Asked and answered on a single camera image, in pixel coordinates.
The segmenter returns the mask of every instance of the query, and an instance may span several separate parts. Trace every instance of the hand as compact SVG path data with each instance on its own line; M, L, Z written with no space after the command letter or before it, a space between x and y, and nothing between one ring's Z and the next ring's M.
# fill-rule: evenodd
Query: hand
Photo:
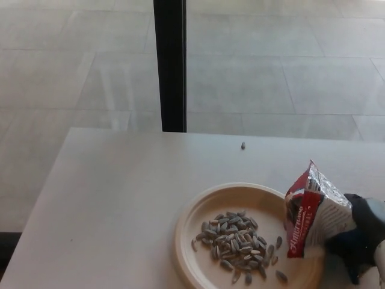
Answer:
M325 246L330 253L343 259L353 284L359 283L359 275L370 266L377 266L384 280L385 245L383 254L382 250L377 249L385 240L385 203L364 199L356 194L346 194L345 197L352 204L353 220L357 228L334 236Z

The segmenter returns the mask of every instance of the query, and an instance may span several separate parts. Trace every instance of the floor tile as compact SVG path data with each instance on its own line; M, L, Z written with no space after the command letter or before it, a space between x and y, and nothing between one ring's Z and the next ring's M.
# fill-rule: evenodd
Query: floor tile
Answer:
M0 106L7 103L2 101L4 99L22 105L21 102L25 95L21 82L23 79L14 69L19 52L14 50L0 51Z
M17 111L0 142L0 197L37 198L72 120L73 111Z
M103 34L107 12L74 11L58 36L59 50L97 51Z
M75 128L110 128L126 131L129 111L77 110L72 124Z
M134 11L134 12L153 12L153 0L115 0L114 10Z
M36 8L39 0L0 0L0 8Z
M11 49L50 49L69 11L0 9L0 47Z
M191 14L187 17L187 52L191 54L233 54L230 17Z
M382 19L309 18L326 56L385 57Z
M160 132L162 120L160 111L131 111L128 131Z
M151 17L149 30L147 32L146 45L144 46L145 53L153 53L156 54L156 34L155 34L155 21L154 18Z
M323 56L305 18L231 16L231 26L235 54Z
M187 108L204 113L294 113L278 58L188 56Z
M35 201L27 197L0 197L0 231L22 232Z
M385 58L372 58L371 60L385 81Z
M97 54L78 108L91 110L159 109L158 63L153 54Z
M187 132L244 134L239 113L187 113Z
M297 113L385 114L384 81L367 58L282 59Z
M11 93L0 92L0 106L73 108L93 57L77 52L18 51L3 83Z
M385 141L385 116L353 116L366 141Z
M247 135L360 140L351 116L305 114L243 114Z
M336 0L343 16L350 18L385 18L385 2L378 0Z
M151 13L109 12L98 51L143 52Z
M69 10L112 10L115 0L39 0L39 7Z
M332 0L193 0L187 1L188 13L339 17Z

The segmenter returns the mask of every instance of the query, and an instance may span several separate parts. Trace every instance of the snack bag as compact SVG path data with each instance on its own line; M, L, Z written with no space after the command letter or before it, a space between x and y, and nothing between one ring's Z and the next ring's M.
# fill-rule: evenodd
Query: snack bag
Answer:
M288 258L323 254L329 238L356 228L348 199L310 161L285 197Z

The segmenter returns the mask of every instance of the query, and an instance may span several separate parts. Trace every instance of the tile grout line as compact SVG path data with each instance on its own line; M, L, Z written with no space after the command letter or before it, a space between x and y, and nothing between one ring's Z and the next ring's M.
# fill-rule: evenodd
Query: tile grout line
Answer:
M150 31L150 26L151 26L151 21L152 21L152 19L153 19L154 22L155 22L155 15L154 15L154 14L152 14L152 15L150 16L150 20L149 20L149 23L148 23L148 25L147 25L146 39L144 40L144 46L143 46L143 50L142 50L143 53L146 52L146 46L147 46L147 41L148 41L148 39L149 39L149 31Z
M282 70L282 74L283 74L283 77L285 79L285 83L286 83L286 87L288 88L288 92L289 92L289 96L290 96L290 100L291 100L291 104L293 106L293 110L294 110L294 114L297 114L297 110L295 109L295 105L294 105L294 101L293 101L293 97L291 95L291 91L290 91L290 87L289 87L289 83L288 83L288 80L286 78L286 74L285 74L285 70L283 68L283 64L282 64L282 60L281 60L281 57L279 57L279 63L280 63L280 66L281 66L281 70Z
M355 126L356 126L356 128L357 128L357 131L359 132L359 136L360 136L360 138L361 138L361 141L365 141L365 140L363 139L362 133L361 133L361 131L360 131L360 129L359 129L359 126L358 126L356 120L354 119L353 115L351 115L351 118L352 118L352 120L353 120L353 122L354 122L354 124L355 124Z
M83 85L82 85L82 89L80 89L79 98L78 98L78 100L76 101L75 108L78 106L78 103L79 103L79 101L80 101L80 98L82 97L82 94L83 94L83 90L84 90L85 84L87 83L88 77L90 76L90 72L91 72L92 67L93 67L93 65L94 65L94 62L95 62L95 59L96 59L96 54L97 54L97 52L85 52L85 53L93 53L93 54L94 54L94 57L92 58L91 65L90 65L90 68L89 68L89 70L88 70L88 72L87 72L87 75L86 75L86 77L84 78L84 82L83 82Z
M385 79L383 78L383 76L381 75L380 71L378 70L377 66L374 64L373 60L372 60L372 57L369 57L369 60L371 61L371 63L373 64L374 66L374 69L377 71L377 73L379 74L379 76L381 77L381 79L385 82Z
M320 50L321 50L322 54L324 55L324 57L326 57L325 51L323 50L323 48L322 48L322 46L321 46L321 44L320 44L320 42L319 42L319 40L317 38L317 35L315 34L314 29L313 29L312 25L310 24L309 17L306 16L305 19L306 19L307 26L310 29L310 32L313 34L313 37L314 37L315 41L318 44L318 47L320 48Z

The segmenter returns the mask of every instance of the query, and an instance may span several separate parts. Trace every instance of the tiled floor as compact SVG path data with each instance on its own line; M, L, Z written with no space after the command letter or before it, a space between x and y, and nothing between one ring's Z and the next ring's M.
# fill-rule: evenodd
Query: tiled floor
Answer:
M0 0L0 231L21 231L71 126L160 131L152 0Z
M188 131L385 141L385 1L187 7Z
M153 0L0 0L0 230L71 126L160 131ZM187 0L188 131L385 141L385 1Z

